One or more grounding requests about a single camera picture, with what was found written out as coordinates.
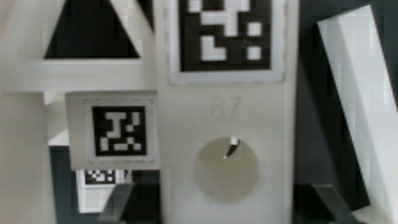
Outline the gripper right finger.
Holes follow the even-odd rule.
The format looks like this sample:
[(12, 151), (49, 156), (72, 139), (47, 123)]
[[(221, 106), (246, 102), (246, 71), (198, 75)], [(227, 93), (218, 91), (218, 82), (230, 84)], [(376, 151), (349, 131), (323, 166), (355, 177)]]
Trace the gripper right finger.
[(356, 220), (339, 192), (332, 185), (312, 185), (316, 195), (332, 215), (333, 224), (362, 224)]

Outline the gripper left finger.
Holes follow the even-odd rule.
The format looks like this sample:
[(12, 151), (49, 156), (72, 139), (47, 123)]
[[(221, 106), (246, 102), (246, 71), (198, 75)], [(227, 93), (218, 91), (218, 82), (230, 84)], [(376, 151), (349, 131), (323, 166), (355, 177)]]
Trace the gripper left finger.
[(133, 184), (117, 184), (97, 216), (99, 224), (124, 224), (124, 212), (133, 191)]

